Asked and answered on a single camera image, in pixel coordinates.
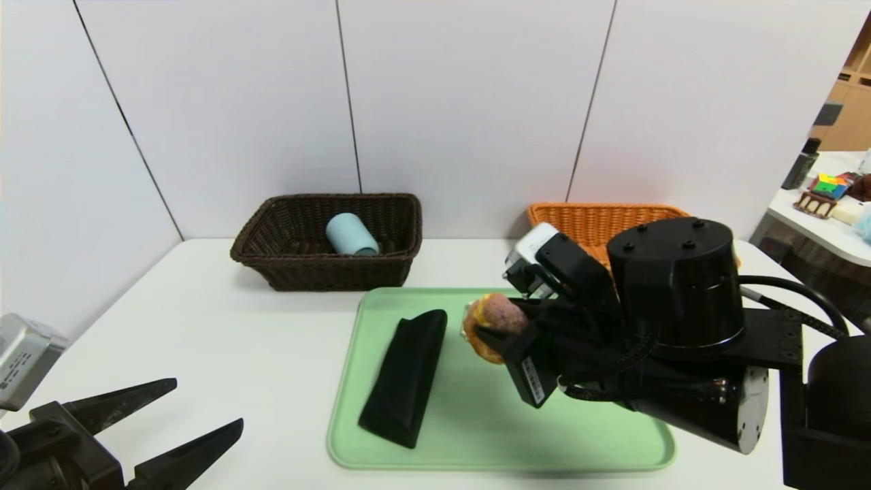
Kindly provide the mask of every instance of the black bottle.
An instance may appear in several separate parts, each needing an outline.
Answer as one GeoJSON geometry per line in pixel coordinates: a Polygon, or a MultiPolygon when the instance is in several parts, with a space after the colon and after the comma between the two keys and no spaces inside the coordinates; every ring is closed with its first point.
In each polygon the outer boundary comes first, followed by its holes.
{"type": "Polygon", "coordinates": [[[783,180],[783,184],[780,185],[780,188],[791,190],[801,187],[801,183],[805,181],[807,173],[810,172],[811,167],[814,166],[816,159],[820,156],[820,154],[817,153],[819,148],[819,138],[807,139],[805,147],[801,149],[799,158],[795,159],[793,167],[789,169],[789,174],[787,174],[786,179],[783,180]]]}

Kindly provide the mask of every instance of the brown wicker basket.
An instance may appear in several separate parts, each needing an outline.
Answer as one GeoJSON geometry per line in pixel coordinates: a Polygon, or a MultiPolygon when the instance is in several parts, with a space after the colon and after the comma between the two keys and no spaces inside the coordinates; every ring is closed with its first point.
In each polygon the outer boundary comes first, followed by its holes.
{"type": "Polygon", "coordinates": [[[297,194],[273,197],[230,249],[277,291],[366,291],[402,286],[421,247],[421,203],[412,194],[297,194]],[[379,255],[337,255],[327,223],[360,216],[379,255]]]}
{"type": "Polygon", "coordinates": [[[611,270],[606,245],[614,235],[640,224],[689,214],[659,204],[545,202],[530,206],[528,216],[532,226],[550,223],[611,270]]]}

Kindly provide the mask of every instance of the wooden shelf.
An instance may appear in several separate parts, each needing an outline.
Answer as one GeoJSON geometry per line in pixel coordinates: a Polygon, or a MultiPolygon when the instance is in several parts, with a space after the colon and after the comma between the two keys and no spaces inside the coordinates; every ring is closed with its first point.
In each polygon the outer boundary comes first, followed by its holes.
{"type": "Polygon", "coordinates": [[[820,150],[864,151],[870,148],[871,15],[865,19],[828,99],[841,102],[844,107],[834,126],[815,126],[811,132],[812,137],[822,140],[820,150]]]}

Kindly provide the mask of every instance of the light blue cup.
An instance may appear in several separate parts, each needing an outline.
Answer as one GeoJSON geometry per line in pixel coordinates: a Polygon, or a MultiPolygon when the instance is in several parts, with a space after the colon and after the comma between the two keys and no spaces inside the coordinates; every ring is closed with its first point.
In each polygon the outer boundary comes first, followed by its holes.
{"type": "Polygon", "coordinates": [[[342,255],[378,255],[378,242],[353,213],[337,214],[327,223],[327,239],[342,255]]]}

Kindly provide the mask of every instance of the white table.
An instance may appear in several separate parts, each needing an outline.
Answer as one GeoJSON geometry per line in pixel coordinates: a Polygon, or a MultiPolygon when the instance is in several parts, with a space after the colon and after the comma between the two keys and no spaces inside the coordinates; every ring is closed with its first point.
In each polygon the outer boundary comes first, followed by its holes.
{"type": "MultiPolygon", "coordinates": [[[[194,484],[199,489],[781,487],[777,377],[771,377],[759,446],[749,456],[675,429],[678,457],[669,468],[578,475],[583,482],[517,473],[342,469],[327,455],[327,424],[362,293],[276,293],[257,273],[230,260],[231,244],[191,240],[178,245],[60,358],[27,409],[176,377],[176,391],[98,438],[118,456],[130,479],[136,463],[244,417],[241,440],[194,484]]],[[[406,285],[504,287],[509,247],[502,240],[425,240],[406,285]]],[[[736,242],[736,249],[743,274],[792,278],[750,244],[736,242]]],[[[802,297],[754,288],[825,319],[802,297]]],[[[814,331],[805,339],[808,356],[827,344],[814,331]]],[[[3,425],[9,430],[26,421],[26,412],[10,413],[3,425]]]]}
{"type": "MultiPolygon", "coordinates": [[[[864,152],[821,152],[808,178],[812,180],[816,174],[837,175],[855,172],[864,154],[864,152]]],[[[864,267],[871,267],[871,245],[865,243],[852,227],[835,219],[814,218],[793,208],[793,204],[806,187],[807,185],[793,190],[778,189],[768,206],[768,213],[840,258],[864,267]]],[[[844,196],[842,200],[858,202],[849,196],[844,196]]]]}

